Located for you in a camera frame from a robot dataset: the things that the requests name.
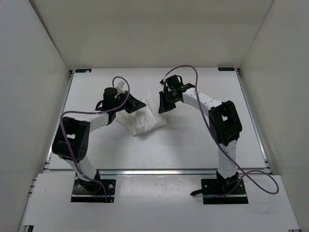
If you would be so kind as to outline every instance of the white table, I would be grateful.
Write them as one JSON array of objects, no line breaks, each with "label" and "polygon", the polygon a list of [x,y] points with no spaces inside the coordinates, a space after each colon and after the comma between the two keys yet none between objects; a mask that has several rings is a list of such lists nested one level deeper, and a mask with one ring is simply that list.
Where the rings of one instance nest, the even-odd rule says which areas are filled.
[{"label": "white table", "polygon": [[[115,76],[126,78],[134,97],[152,92],[158,96],[159,81],[170,68],[92,69],[75,73],[65,110],[93,111],[102,99],[104,89],[112,86]],[[265,168],[264,158],[244,100],[236,72],[217,68],[198,68],[198,89],[215,99],[234,102],[243,131],[237,145],[237,162],[244,168]],[[184,83],[195,83],[189,68],[173,72]],[[89,137],[87,156],[98,169],[216,169],[218,149],[203,123],[200,111],[177,103],[165,113],[168,125],[133,137],[114,121],[94,131]],[[49,169],[70,169],[58,156],[52,155]]]},{"label": "white table", "polygon": [[[299,229],[280,176],[277,195],[244,179],[249,204],[203,205],[199,175],[118,175],[114,203],[71,203],[73,171],[40,174],[23,225],[33,232],[288,232]],[[253,178],[268,190],[273,182]]]}]

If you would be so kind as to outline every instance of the robotic arm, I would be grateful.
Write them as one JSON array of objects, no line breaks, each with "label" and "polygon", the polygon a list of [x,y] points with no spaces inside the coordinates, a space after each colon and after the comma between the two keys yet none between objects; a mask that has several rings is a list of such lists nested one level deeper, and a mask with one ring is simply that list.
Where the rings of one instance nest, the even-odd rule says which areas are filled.
[{"label": "robotic arm", "polygon": [[[109,87],[104,90],[103,100],[99,101],[96,105],[95,110],[97,114],[83,115],[77,118],[63,117],[63,125],[79,168],[87,177],[94,180],[99,181],[100,175],[99,171],[92,166],[86,156],[89,134],[96,129],[110,125],[116,117],[116,112],[125,110],[131,114],[146,106],[145,103],[140,102],[130,94],[128,100],[121,108],[108,113],[102,113],[102,111],[114,109],[124,102],[127,92],[122,91],[120,86],[123,86],[123,84],[123,82],[120,82],[117,88]],[[73,168],[79,184],[85,190],[95,192],[98,188],[96,183],[84,178],[77,171],[60,127],[57,130],[52,145],[52,152],[61,159],[64,159]]]},{"label": "robotic arm", "polygon": [[[159,114],[176,108],[176,102],[183,102],[199,110],[195,86],[183,84],[180,76],[173,75],[160,82],[164,88],[160,94]],[[209,118],[212,135],[223,150],[236,160],[236,145],[239,133],[242,131],[239,116],[231,101],[221,102],[204,93],[198,92],[198,96],[205,112]],[[235,164],[229,160],[220,149],[219,167],[217,179],[222,185],[223,191],[238,181],[239,174]]]}]

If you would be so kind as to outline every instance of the cable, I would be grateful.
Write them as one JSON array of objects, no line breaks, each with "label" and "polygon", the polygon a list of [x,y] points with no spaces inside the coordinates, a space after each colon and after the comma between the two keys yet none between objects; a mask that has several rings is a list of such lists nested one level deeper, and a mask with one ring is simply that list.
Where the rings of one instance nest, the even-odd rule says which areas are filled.
[{"label": "cable", "polygon": [[[167,74],[165,74],[165,77],[166,77],[168,74],[170,74],[172,71],[174,71],[175,69],[182,68],[182,67],[189,67],[189,68],[192,68],[192,69],[194,70],[194,72],[195,72],[195,75],[196,75],[195,92],[196,92],[196,95],[197,95],[198,107],[199,107],[199,110],[201,111],[203,120],[204,120],[204,122],[205,122],[205,125],[206,125],[206,127],[207,127],[209,133],[211,134],[212,139],[215,141],[215,143],[217,144],[218,148],[223,152],[223,154],[224,154],[230,161],[232,161],[232,162],[237,166],[237,168],[238,168],[239,170],[241,170],[242,173],[243,173],[243,175],[241,176],[241,178],[240,178],[240,179],[238,180],[238,182],[235,184],[234,188],[233,188],[231,191],[229,191],[227,194],[209,196],[209,197],[205,197],[205,198],[225,197],[226,195],[232,193],[232,192],[238,187],[238,185],[240,184],[241,180],[242,180],[245,176],[248,177],[257,187],[259,187],[259,188],[260,188],[261,190],[263,190],[264,192],[266,192],[266,193],[268,193],[268,194],[272,194],[272,195],[277,194],[277,193],[279,192],[279,185],[278,185],[278,183],[276,182],[276,180],[275,180],[271,175],[269,175],[268,173],[263,172],[263,171],[261,171],[261,170],[250,170],[250,171],[245,172],[245,171],[242,169],[242,167],[240,167],[240,166],[238,165],[238,163],[236,163],[236,161],[234,161],[234,160],[223,150],[223,148],[219,145],[219,143],[217,142],[217,140],[216,140],[215,137],[213,136],[213,134],[212,134],[212,132],[211,132],[211,129],[210,129],[209,125],[208,125],[208,122],[207,122],[207,120],[206,120],[206,118],[205,118],[205,114],[204,114],[204,111],[203,111],[203,108],[202,108],[202,105],[201,105],[201,102],[200,102],[200,99],[199,99],[199,96],[198,96],[198,91],[197,91],[198,74],[197,74],[196,68],[193,67],[193,66],[191,66],[191,65],[180,65],[180,66],[177,66],[177,67],[171,69]],[[262,173],[262,174],[265,174],[265,175],[267,175],[268,177],[270,177],[270,178],[272,179],[272,181],[275,183],[275,185],[276,185],[276,187],[277,187],[277,190],[276,190],[275,192],[270,192],[270,191],[266,190],[265,188],[263,188],[262,186],[260,186],[258,183],[256,183],[255,180],[253,180],[253,179],[249,176],[249,173],[253,173],[253,172],[255,172],[255,173]]]},{"label": "cable", "polygon": [[72,150],[72,147],[71,147],[71,145],[70,145],[69,139],[67,138],[66,130],[64,129],[64,125],[63,125],[63,116],[66,115],[66,114],[70,114],[70,113],[74,113],[74,114],[88,114],[88,115],[103,114],[103,113],[108,113],[108,112],[111,112],[111,111],[114,111],[114,110],[118,110],[118,109],[120,109],[121,107],[123,107],[123,106],[125,105],[126,101],[128,100],[129,95],[130,95],[130,85],[129,85],[128,81],[127,81],[126,79],[124,79],[123,77],[121,77],[121,76],[116,76],[116,77],[114,77],[113,80],[112,80],[112,85],[113,85],[113,86],[114,86],[114,80],[117,79],[117,78],[120,78],[120,79],[124,80],[125,83],[126,83],[126,85],[127,85],[127,94],[126,94],[126,98],[125,98],[124,102],[123,102],[121,105],[119,105],[119,106],[117,106],[117,107],[115,107],[115,108],[113,108],[113,109],[111,109],[111,110],[105,110],[105,111],[101,111],[101,112],[83,112],[83,111],[69,110],[69,111],[63,112],[63,113],[61,114],[61,116],[60,116],[60,127],[61,127],[61,131],[62,131],[62,134],[63,134],[63,136],[64,136],[64,140],[66,141],[66,144],[67,144],[67,146],[68,146],[68,149],[69,149],[71,158],[72,158],[72,160],[73,160],[73,162],[74,162],[74,165],[75,165],[75,167],[76,167],[76,170],[79,172],[80,175],[82,175],[82,177],[84,177],[85,179],[87,179],[87,180],[89,180],[89,181],[92,181],[92,182],[95,182],[95,183],[99,184],[99,185],[103,188],[104,194],[105,194],[105,200],[106,200],[106,202],[107,202],[107,193],[106,193],[106,189],[105,189],[104,185],[103,185],[101,182],[99,182],[99,181],[97,181],[97,180],[94,180],[94,179],[91,179],[91,178],[89,178],[88,176],[86,176],[86,175],[82,172],[82,170],[80,169],[80,167],[78,166],[78,163],[77,163],[77,160],[76,160],[76,158],[75,158],[75,155],[74,155],[74,152],[73,152],[73,150]]}]

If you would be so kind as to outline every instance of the white wall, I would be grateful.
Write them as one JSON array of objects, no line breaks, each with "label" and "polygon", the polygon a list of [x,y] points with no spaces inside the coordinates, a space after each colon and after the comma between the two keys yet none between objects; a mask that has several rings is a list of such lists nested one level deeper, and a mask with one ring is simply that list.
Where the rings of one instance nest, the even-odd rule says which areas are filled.
[{"label": "white wall", "polygon": [[26,0],[0,0],[0,231],[15,232],[70,73]]},{"label": "white wall", "polygon": [[70,69],[239,67],[272,0],[30,0]]},{"label": "white wall", "polygon": [[271,166],[309,231],[309,1],[275,0],[241,66]]}]

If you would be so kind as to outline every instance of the white panel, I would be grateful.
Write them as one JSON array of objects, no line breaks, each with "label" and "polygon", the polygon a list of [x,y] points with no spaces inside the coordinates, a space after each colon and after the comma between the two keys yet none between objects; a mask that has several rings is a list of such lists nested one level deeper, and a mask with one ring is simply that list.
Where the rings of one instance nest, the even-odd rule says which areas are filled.
[{"label": "white panel", "polygon": [[70,73],[26,0],[0,4],[0,231],[15,232]]},{"label": "white panel", "polygon": [[272,0],[32,0],[70,69],[239,67]]},{"label": "white panel", "polygon": [[[152,92],[159,97],[159,81],[171,68],[93,69],[76,73],[70,88],[66,110],[93,111],[102,99],[104,89],[112,86],[114,76],[127,78],[131,93],[139,98]],[[217,68],[198,68],[200,91],[221,101],[231,100],[238,110],[243,131],[237,145],[237,161],[242,167],[265,167],[250,115],[235,72]],[[191,69],[174,72],[185,83],[195,83]],[[204,125],[200,111],[177,103],[177,108],[164,114],[168,125],[133,137],[114,121],[94,131],[89,137],[87,155],[99,169],[187,169],[218,167],[218,148]],[[70,169],[58,156],[53,156],[50,169]]]},{"label": "white panel", "polygon": [[309,231],[309,1],[276,0],[241,67],[268,157]]},{"label": "white panel", "polygon": [[[249,204],[203,205],[199,175],[117,176],[115,203],[71,203],[73,173],[41,174],[24,225],[33,232],[288,232],[299,229],[280,176],[278,195],[268,195],[249,180]],[[254,179],[267,189],[273,182]]]}]

